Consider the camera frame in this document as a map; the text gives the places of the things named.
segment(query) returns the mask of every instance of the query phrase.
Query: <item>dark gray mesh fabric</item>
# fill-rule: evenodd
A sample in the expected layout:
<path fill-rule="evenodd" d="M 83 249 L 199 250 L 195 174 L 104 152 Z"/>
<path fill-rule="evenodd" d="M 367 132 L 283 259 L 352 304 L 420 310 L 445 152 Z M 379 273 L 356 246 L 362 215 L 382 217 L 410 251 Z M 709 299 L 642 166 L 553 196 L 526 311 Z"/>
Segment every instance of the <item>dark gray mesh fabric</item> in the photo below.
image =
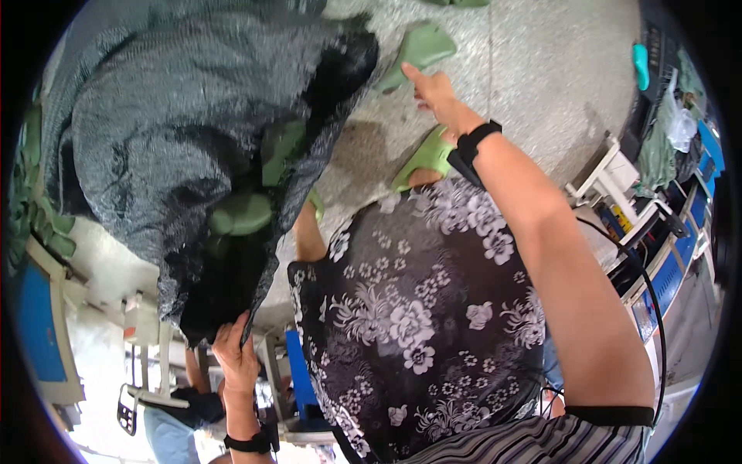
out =
<path fill-rule="evenodd" d="M 302 16 L 281 2 L 99 0 L 63 46 L 44 101 L 47 194 L 61 213 L 99 221 L 158 265 L 160 317 L 190 344 L 213 341 L 267 293 L 278 239 L 368 88 L 375 37 L 362 18 Z M 263 189 L 264 129 L 289 120 L 306 122 L 306 145 L 265 191 L 272 224 L 233 238 L 226 259 L 207 258 L 212 206 Z"/>

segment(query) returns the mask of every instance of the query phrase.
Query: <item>striped shirt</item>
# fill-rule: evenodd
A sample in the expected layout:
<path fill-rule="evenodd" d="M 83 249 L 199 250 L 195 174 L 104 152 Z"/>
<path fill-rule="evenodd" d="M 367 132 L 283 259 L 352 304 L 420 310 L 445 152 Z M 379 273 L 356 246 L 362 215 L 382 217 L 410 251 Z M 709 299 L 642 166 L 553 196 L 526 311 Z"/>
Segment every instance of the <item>striped shirt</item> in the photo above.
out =
<path fill-rule="evenodd" d="M 456 435 L 401 463 L 643 463 L 650 430 L 535 416 Z"/>

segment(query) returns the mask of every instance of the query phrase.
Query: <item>black wrist strap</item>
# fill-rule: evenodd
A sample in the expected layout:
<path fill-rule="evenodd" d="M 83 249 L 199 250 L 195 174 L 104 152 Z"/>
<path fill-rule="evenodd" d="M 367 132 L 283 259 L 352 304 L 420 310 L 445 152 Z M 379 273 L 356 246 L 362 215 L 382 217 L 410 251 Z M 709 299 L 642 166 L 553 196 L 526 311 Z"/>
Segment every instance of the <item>black wrist strap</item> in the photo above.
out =
<path fill-rule="evenodd" d="M 493 120 L 459 137 L 455 150 L 448 155 L 448 163 L 474 186 L 483 189 L 482 181 L 474 170 L 474 158 L 479 154 L 476 146 L 487 135 L 502 132 L 502 126 Z"/>
<path fill-rule="evenodd" d="M 259 431 L 246 442 L 235 440 L 227 435 L 224 439 L 224 446 L 243 453 L 265 454 L 271 451 L 271 440 L 264 431 Z"/>
<path fill-rule="evenodd" d="M 482 124 L 478 128 L 471 131 L 469 134 L 465 134 L 459 137 L 457 149 L 459 150 L 459 156 L 461 156 L 464 163 L 466 163 L 467 165 L 471 165 L 473 163 L 474 158 L 479 153 L 479 150 L 476 149 L 476 146 L 479 145 L 479 142 L 483 141 L 483 139 L 487 135 L 494 132 L 502 132 L 502 126 L 497 122 L 490 120 L 490 122 Z"/>

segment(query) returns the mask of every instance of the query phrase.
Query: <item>hand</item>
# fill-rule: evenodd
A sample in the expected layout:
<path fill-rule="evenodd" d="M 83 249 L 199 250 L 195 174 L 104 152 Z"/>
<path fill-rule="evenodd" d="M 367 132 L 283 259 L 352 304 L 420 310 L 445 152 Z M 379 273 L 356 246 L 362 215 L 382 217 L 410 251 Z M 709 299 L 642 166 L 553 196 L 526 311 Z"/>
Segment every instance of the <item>hand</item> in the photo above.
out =
<path fill-rule="evenodd" d="M 426 76 L 410 63 L 402 63 L 402 72 L 415 84 L 415 99 L 421 100 L 418 108 L 432 111 L 436 120 L 453 132 L 451 135 L 444 134 L 444 138 L 458 139 L 484 122 L 478 114 L 456 99 L 450 79 L 442 72 Z"/>
<path fill-rule="evenodd" d="M 224 370 L 224 393 L 252 395 L 260 364 L 252 346 L 252 335 L 240 349 L 240 339 L 245 330 L 248 312 L 240 314 L 234 324 L 224 324 L 217 331 L 211 350 Z"/>

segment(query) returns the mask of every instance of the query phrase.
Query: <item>concrete floor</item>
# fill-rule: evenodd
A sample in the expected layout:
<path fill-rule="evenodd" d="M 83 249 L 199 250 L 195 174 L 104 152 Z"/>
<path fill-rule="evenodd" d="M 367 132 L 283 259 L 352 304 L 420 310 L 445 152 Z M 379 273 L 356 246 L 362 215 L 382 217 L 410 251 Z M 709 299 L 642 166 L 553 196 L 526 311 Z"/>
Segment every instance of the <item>concrete floor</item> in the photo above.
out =
<path fill-rule="evenodd" d="M 628 116 L 635 88 L 631 46 L 640 38 L 637 0 L 493 0 L 477 9 L 419 0 L 329 0 L 325 16 L 364 11 L 373 14 L 370 30 L 381 44 L 381 66 L 394 60 L 410 24 L 440 24 L 459 51 L 430 71 L 446 72 L 459 98 L 503 124 L 505 135 L 559 185 L 587 163 L 606 130 L 620 133 Z M 385 196 L 434 124 L 431 115 L 417 111 L 409 85 L 390 95 L 372 92 L 361 102 L 317 183 L 326 204 L 325 238 Z M 137 288 L 156 288 L 157 268 L 99 226 L 78 221 L 73 235 L 79 244 L 73 265 L 91 277 L 91 303 L 117 307 Z M 279 246 L 282 265 L 256 316 L 259 327 L 292 319 L 286 265 L 294 257 L 293 242 L 287 235 Z"/>

